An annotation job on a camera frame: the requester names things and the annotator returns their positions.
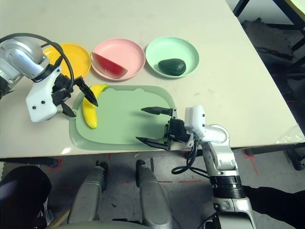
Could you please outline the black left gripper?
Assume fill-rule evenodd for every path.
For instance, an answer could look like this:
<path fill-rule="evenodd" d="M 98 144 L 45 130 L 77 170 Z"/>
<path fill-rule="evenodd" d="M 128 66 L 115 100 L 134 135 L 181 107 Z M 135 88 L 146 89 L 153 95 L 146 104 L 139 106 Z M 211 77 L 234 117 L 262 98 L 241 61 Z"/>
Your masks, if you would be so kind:
<path fill-rule="evenodd" d="M 90 89 L 90 87 L 85 83 L 84 79 L 79 76 L 74 80 L 71 80 L 68 76 L 62 73 L 56 78 L 54 86 L 52 87 L 51 97 L 52 102 L 55 106 L 62 104 L 62 113 L 69 117 L 76 117 L 74 111 L 64 102 L 71 98 L 71 93 L 73 92 L 73 86 L 77 85 L 78 88 L 84 93 L 84 97 L 94 106 L 98 107 L 97 99 Z"/>

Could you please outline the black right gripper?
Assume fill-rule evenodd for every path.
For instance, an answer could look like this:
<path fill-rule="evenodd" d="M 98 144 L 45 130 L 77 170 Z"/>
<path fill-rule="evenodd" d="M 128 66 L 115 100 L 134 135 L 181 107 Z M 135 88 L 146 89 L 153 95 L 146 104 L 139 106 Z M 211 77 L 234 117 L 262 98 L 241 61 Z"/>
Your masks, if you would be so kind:
<path fill-rule="evenodd" d="M 145 137 L 136 137 L 142 143 L 158 149 L 163 149 L 171 151 L 172 141 L 177 143 L 186 143 L 187 148 L 193 148 L 194 139 L 193 134 L 190 134 L 185 126 L 184 121 L 177 118 L 177 109 L 176 108 L 163 108 L 163 107 L 146 107 L 141 109 L 144 112 L 153 114 L 153 115 L 169 115 L 171 118 L 168 123 L 165 125 L 164 137 L 166 138 L 165 143 L 161 143 L 157 140 L 145 138 Z"/>

